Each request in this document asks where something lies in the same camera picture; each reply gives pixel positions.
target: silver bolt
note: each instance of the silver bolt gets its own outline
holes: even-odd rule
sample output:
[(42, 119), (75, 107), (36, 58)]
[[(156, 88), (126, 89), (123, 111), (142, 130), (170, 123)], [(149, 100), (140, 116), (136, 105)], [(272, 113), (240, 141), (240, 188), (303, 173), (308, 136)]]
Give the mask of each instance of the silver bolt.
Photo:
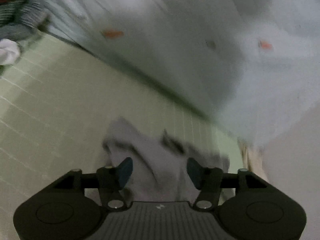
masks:
[(108, 202), (108, 206), (114, 209), (123, 207), (123, 204), (124, 203), (121, 200), (116, 200), (116, 199)]
[(209, 201), (201, 200), (201, 201), (197, 202), (196, 206), (201, 209), (208, 209), (212, 206), (212, 204)]

